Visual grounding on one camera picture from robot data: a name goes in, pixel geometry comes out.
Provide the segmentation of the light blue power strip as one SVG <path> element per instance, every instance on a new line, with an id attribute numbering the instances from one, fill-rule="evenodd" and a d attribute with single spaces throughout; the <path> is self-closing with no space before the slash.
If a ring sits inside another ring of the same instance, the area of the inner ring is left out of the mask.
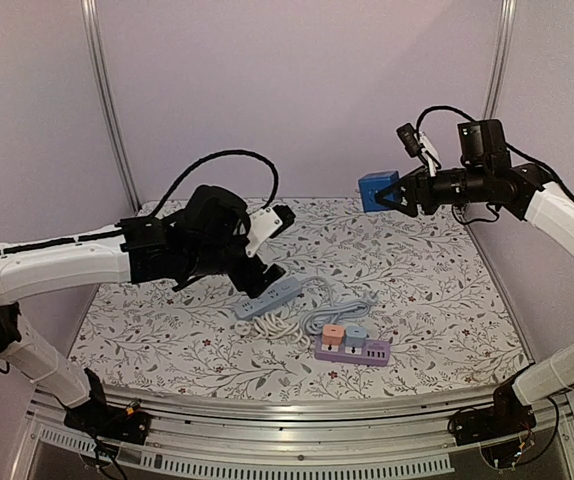
<path id="1" fill-rule="evenodd" d="M 253 317 L 276 310 L 302 293 L 303 283 L 290 277 L 273 284 L 255 299 L 241 300 L 233 306 L 237 320 L 247 321 Z"/>

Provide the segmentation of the dark blue cube socket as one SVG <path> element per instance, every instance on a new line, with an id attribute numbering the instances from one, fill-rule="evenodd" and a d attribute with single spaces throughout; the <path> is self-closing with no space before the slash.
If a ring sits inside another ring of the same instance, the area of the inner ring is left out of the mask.
<path id="1" fill-rule="evenodd" d="M 364 213 L 387 211 L 388 207 L 376 201 L 376 193 L 399 180 L 397 170 L 368 173 L 358 179 L 358 189 Z"/>

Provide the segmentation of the pink plug adapter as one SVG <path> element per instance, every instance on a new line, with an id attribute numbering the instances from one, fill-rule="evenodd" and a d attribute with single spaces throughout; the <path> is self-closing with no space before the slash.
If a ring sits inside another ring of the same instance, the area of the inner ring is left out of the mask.
<path id="1" fill-rule="evenodd" d="M 322 347 L 329 351 L 337 351 L 345 336 L 345 328 L 337 324 L 326 324 L 321 334 Z"/>

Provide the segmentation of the light blue plug adapter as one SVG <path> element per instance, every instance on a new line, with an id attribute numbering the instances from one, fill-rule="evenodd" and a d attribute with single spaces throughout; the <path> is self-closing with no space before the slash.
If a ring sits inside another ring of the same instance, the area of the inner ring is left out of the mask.
<path id="1" fill-rule="evenodd" d="M 367 339 L 367 331 L 359 325 L 349 325 L 345 328 L 344 344 L 349 349 L 362 349 Z"/>

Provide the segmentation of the purple power strip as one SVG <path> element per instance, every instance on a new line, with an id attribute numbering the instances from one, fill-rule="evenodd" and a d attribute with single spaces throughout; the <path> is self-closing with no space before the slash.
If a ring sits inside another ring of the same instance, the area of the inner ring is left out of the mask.
<path id="1" fill-rule="evenodd" d="M 341 344 L 337 351 L 329 351 L 322 347 L 321 339 L 318 338 L 314 347 L 314 358 L 317 360 L 369 367 L 387 366 L 390 355 L 391 345 L 381 340 L 366 339 L 362 349 L 349 349 Z"/>

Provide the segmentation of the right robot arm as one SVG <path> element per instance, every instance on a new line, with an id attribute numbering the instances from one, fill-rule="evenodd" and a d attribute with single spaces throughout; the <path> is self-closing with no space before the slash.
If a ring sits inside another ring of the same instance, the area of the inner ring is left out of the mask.
<path id="1" fill-rule="evenodd" d="M 418 128 L 406 123 L 396 134 L 420 167 L 379 190 L 375 199 L 409 217 L 431 215 L 443 205 L 483 203 L 508 211 L 560 246 L 574 259 L 574 196 L 554 170 L 526 159 L 515 166 L 516 148 L 497 119 L 469 121 L 457 127 L 461 165 L 441 169 L 438 157 Z M 574 343 L 496 388 L 484 427 L 504 436 L 519 424 L 523 410 L 552 394 L 574 389 Z"/>

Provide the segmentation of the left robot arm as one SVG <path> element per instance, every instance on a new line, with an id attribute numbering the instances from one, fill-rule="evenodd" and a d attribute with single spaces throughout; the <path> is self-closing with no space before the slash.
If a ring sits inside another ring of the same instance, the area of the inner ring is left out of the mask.
<path id="1" fill-rule="evenodd" d="M 287 205 L 249 212 L 236 194 L 198 187 L 163 218 L 137 216 L 101 229 L 34 243 L 0 243 L 0 359 L 52 393 L 95 434 L 115 426 L 115 412 L 90 372 L 73 365 L 23 317 L 21 300 L 92 284 L 175 281 L 182 290 L 224 275 L 249 298 L 284 275 L 265 264 L 260 247 L 295 220 Z"/>

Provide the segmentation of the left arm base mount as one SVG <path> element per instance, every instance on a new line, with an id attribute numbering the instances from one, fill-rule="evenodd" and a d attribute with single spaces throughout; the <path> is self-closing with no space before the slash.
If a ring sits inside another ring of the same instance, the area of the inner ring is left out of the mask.
<path id="1" fill-rule="evenodd" d="M 144 445 L 151 421 L 152 416 L 142 409 L 139 398 L 125 406 L 113 406 L 107 403 L 103 392 L 92 392 L 83 404 L 66 408 L 64 425 L 92 438 Z"/>

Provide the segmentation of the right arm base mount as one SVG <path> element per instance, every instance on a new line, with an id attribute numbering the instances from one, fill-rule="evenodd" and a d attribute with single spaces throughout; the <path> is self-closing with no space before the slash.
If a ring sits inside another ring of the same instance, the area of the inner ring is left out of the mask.
<path id="1" fill-rule="evenodd" d="M 457 410 L 448 420 L 447 431 L 462 446 L 528 432 L 536 425 L 532 407 L 523 405 L 511 386 L 501 385 L 491 406 Z"/>

